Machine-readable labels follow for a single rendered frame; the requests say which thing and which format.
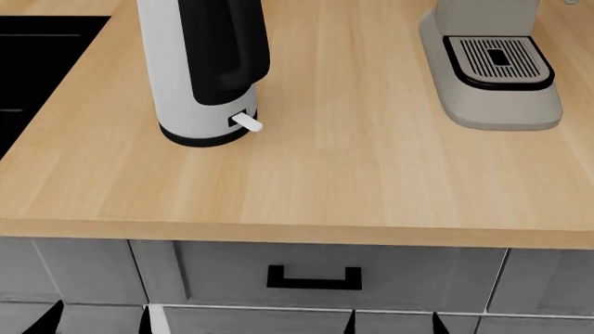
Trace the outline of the black drip tray metal grate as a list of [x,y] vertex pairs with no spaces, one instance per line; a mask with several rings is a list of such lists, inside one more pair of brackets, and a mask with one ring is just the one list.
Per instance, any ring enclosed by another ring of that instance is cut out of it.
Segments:
[[485,91],[541,91],[555,71],[530,36],[456,36],[443,39],[457,79]]

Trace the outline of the grey cabinet front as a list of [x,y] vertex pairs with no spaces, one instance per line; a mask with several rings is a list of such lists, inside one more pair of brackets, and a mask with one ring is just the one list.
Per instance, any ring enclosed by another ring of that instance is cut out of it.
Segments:
[[594,250],[509,250],[488,311],[594,316]]
[[0,237],[0,301],[147,302],[129,241]]

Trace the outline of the grey coffee machine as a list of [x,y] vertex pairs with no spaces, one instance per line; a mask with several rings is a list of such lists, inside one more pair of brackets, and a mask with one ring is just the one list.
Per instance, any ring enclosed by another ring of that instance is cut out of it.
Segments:
[[442,108],[456,124],[478,130],[534,131],[557,126],[555,84],[541,91],[485,91],[457,79],[445,36],[530,36],[540,0],[436,0],[420,20],[425,57]]

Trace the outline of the black kettle base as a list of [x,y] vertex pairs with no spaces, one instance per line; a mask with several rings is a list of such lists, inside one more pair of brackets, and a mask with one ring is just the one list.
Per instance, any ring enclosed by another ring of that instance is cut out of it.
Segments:
[[175,144],[183,147],[208,148],[219,147],[236,141],[250,132],[245,127],[235,124],[229,127],[224,122],[201,122],[199,127],[191,124],[189,132],[172,133],[159,122],[162,134]]

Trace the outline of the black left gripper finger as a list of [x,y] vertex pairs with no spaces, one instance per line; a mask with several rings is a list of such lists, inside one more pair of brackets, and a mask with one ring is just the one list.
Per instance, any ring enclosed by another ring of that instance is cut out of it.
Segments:
[[57,334],[64,310],[64,302],[58,300],[39,319],[30,325],[22,334]]
[[143,308],[143,312],[140,318],[138,334],[153,334],[152,333],[152,326],[150,321],[150,312],[149,307],[145,306]]

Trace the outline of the grey drawer front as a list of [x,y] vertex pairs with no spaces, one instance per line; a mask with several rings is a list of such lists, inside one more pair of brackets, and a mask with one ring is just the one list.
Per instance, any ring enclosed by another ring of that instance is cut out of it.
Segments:
[[[479,313],[504,250],[350,244],[131,241],[148,299],[155,303],[278,308]],[[269,265],[285,277],[344,279],[362,269],[363,289],[269,289]]]

